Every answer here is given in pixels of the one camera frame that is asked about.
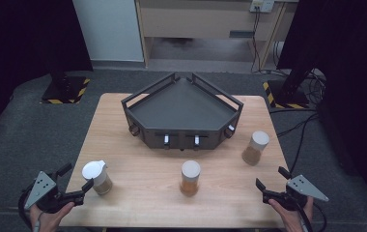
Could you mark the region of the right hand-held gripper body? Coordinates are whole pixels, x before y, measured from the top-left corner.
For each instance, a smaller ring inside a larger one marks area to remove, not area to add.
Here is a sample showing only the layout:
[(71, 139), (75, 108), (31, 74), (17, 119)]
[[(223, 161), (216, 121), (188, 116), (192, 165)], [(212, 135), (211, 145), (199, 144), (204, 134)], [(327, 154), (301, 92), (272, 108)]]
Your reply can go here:
[(270, 199), (274, 199), (286, 210), (297, 211), (306, 205), (308, 196), (324, 202), (329, 200), (323, 192), (303, 175), (287, 176), (286, 180), (286, 189), (283, 192), (268, 190), (265, 186), (262, 186), (263, 202), (265, 204), (268, 204)]

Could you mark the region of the black stand with striped base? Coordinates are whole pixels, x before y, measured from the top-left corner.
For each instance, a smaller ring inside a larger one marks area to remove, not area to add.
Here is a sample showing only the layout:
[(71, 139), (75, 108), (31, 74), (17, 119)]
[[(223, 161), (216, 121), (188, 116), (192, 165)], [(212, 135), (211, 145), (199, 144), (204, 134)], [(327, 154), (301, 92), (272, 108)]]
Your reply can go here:
[(68, 76), (55, 60), (47, 60), (51, 82), (42, 95), (45, 103), (78, 103), (90, 81), (85, 76)]
[(263, 84), (269, 105), (277, 108), (307, 108), (309, 100), (301, 84), (309, 71), (302, 69), (283, 73), (282, 79), (268, 80)]

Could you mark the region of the white power strip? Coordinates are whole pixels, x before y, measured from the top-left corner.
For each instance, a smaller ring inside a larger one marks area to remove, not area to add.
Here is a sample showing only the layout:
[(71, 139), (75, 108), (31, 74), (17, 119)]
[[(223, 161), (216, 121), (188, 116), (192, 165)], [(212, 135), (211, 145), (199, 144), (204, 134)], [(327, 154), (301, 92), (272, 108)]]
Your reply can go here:
[(251, 13), (270, 13), (274, 6), (274, 0), (252, 0), (249, 11)]

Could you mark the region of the spice jar with spouted lid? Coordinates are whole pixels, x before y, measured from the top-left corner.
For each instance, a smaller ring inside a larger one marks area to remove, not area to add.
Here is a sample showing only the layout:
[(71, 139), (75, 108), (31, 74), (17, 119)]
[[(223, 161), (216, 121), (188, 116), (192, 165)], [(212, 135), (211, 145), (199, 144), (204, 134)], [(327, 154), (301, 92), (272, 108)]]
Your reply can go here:
[(85, 180), (94, 182), (93, 189), (99, 195), (104, 195), (112, 189), (113, 183), (106, 171), (104, 160), (90, 161), (82, 168), (82, 176)]

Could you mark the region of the orange powder spice jar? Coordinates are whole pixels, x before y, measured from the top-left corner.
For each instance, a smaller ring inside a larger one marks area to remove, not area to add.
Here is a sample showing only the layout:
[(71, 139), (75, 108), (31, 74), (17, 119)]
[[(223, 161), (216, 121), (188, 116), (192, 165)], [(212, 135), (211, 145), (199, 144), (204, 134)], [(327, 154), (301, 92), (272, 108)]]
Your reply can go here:
[(181, 192), (186, 196), (197, 193), (201, 166), (195, 160), (187, 160), (182, 165)]

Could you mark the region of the white panel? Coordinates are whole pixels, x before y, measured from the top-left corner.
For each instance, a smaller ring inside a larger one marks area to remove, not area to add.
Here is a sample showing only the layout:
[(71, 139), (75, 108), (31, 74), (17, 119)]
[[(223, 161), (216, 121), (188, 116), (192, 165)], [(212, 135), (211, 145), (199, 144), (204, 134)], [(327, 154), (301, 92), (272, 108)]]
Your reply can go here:
[(144, 61), (135, 0), (72, 1), (93, 61)]

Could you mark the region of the person's right hand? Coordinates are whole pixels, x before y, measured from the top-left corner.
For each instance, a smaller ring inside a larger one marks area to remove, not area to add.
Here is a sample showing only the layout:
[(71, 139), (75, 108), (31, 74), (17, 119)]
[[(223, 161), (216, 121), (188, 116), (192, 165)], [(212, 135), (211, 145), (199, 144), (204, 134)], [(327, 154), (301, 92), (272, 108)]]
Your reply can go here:
[[(270, 199), (268, 203), (274, 209), (274, 211), (281, 216), (287, 232), (303, 232), (301, 216), (299, 212), (286, 210), (274, 199)], [(314, 199), (308, 196), (307, 203), (303, 208), (303, 211), (307, 215), (309, 221), (312, 221), (313, 218), (313, 203)]]

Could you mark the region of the light wooden desk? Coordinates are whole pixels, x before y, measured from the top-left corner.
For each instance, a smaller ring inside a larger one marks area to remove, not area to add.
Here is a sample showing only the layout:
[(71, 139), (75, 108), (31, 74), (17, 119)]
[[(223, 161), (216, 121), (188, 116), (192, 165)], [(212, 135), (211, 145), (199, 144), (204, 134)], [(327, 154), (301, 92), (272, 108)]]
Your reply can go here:
[(246, 39), (262, 69), (283, 42), (299, 0), (274, 0), (270, 13), (251, 13), (252, 0), (135, 0), (144, 60), (155, 38)]

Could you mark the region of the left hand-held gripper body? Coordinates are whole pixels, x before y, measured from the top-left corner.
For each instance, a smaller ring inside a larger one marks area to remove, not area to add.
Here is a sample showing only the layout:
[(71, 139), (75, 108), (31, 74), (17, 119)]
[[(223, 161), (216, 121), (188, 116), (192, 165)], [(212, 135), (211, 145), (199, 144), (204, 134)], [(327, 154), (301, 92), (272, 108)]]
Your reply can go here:
[(70, 202), (75, 206), (83, 205), (84, 190), (68, 193), (58, 190), (57, 180), (64, 174), (64, 171), (49, 174), (40, 171), (30, 188), (30, 193), (24, 203), (24, 209), (29, 210), (33, 205), (36, 205), (43, 212), (55, 214)]

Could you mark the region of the black curtain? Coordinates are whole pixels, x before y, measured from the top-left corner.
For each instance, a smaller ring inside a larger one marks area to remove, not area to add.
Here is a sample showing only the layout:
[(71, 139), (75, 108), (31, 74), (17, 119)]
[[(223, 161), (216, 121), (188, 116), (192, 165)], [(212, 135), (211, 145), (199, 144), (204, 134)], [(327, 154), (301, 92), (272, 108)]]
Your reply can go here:
[(279, 67), (325, 75), (326, 134), (344, 169), (367, 184), (367, 0), (299, 0)]
[(92, 68), (72, 0), (0, 0), (0, 115), (14, 89), (50, 75), (55, 60), (66, 75)]

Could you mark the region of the person's left hand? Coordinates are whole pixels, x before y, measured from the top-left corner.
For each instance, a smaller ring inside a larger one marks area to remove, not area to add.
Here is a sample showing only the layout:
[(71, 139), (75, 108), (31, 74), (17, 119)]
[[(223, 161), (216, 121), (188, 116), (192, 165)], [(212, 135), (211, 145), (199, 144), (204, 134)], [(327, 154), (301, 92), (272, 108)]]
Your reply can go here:
[(70, 202), (60, 211), (54, 214), (48, 214), (33, 205), (30, 208), (30, 221), (32, 232), (56, 232), (62, 219), (70, 213), (74, 203)]

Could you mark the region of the tan powder spice jar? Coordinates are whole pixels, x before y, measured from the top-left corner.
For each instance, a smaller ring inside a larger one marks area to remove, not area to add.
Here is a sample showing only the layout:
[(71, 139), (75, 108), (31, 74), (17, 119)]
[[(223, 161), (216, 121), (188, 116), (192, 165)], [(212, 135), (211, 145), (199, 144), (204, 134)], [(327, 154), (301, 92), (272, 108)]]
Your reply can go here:
[(242, 152), (242, 159), (249, 165), (256, 165), (268, 143), (269, 136), (266, 132), (262, 130), (254, 131), (247, 147)]

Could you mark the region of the dark grey corner spice rack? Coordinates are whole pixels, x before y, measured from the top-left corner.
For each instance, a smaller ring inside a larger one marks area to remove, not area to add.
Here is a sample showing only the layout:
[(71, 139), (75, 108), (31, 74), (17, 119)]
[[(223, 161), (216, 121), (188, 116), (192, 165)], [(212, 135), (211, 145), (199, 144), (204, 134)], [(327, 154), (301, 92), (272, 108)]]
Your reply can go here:
[(170, 73), (122, 100), (128, 130), (152, 149), (213, 150), (237, 129), (243, 103), (194, 73)]

